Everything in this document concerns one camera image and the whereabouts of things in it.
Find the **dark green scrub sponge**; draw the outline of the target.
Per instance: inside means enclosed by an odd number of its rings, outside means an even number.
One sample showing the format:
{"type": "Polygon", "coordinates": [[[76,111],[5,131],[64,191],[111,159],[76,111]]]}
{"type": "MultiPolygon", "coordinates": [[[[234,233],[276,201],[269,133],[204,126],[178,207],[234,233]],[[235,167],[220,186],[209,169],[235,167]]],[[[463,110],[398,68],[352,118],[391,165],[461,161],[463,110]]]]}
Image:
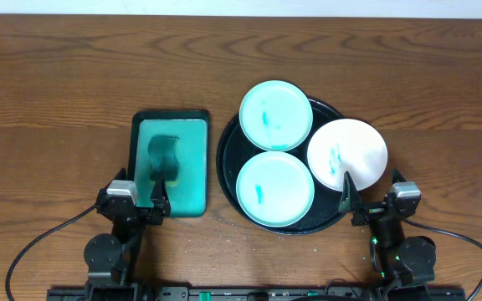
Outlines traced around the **dark green scrub sponge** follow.
{"type": "Polygon", "coordinates": [[[147,147],[150,162],[151,181],[161,178],[168,186],[176,186],[179,182],[180,166],[176,156],[179,138],[174,135],[154,135],[147,147]]]}

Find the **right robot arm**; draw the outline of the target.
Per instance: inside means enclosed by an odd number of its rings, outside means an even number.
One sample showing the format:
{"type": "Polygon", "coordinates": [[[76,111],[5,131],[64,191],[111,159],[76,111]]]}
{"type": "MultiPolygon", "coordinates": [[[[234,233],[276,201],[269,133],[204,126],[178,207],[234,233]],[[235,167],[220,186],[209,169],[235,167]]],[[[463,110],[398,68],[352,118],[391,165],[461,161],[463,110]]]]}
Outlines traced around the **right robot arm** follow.
{"type": "Polygon", "coordinates": [[[421,191],[413,181],[392,171],[390,192],[380,202],[363,202],[349,172],[343,176],[340,213],[351,213],[354,227],[368,226],[372,265],[382,279],[370,288],[374,300],[389,300],[393,290],[420,287],[434,280],[436,246],[424,236],[406,237],[402,223],[415,214],[421,191]]]}

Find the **mint plate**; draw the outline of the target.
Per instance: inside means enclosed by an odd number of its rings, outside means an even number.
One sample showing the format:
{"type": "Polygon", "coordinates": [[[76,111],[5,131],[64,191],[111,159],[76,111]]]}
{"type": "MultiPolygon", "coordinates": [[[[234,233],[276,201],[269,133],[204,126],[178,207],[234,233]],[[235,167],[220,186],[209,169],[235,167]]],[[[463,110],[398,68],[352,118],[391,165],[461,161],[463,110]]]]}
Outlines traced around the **mint plate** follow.
{"type": "Polygon", "coordinates": [[[265,151],[289,151],[310,133],[313,110],[300,88],[269,80],[247,92],[238,118],[242,132],[253,145],[265,151]]]}
{"type": "Polygon", "coordinates": [[[244,213],[266,227],[298,222],[315,198],[315,184],[306,165],[279,151],[249,159],[238,174],[235,191],[244,213]]]}

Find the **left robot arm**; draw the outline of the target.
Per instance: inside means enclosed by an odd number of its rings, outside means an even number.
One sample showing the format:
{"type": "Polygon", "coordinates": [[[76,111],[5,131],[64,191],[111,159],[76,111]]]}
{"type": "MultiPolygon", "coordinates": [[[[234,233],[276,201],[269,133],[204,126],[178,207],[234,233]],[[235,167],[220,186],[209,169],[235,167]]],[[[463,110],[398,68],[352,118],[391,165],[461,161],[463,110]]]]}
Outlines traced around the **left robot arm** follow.
{"type": "Polygon", "coordinates": [[[171,214],[165,174],[155,174],[150,201],[152,207],[139,207],[138,190],[122,168],[98,192],[95,209],[112,222],[110,233],[89,240],[84,250],[88,265],[86,300],[153,300],[154,289],[134,279],[136,260],[146,228],[161,225],[171,214]]]}

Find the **white round plate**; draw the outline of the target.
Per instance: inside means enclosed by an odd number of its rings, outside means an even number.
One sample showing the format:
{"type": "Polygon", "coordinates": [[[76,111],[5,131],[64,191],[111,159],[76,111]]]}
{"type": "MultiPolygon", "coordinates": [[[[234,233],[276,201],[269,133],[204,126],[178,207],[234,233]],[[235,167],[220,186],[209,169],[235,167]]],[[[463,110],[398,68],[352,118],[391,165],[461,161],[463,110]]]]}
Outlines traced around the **white round plate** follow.
{"type": "Polygon", "coordinates": [[[371,125],[361,120],[333,120],[311,137],[307,162],[315,179],[334,191],[342,191],[349,173],[356,189],[375,184],[387,167],[385,140],[371,125]]]}

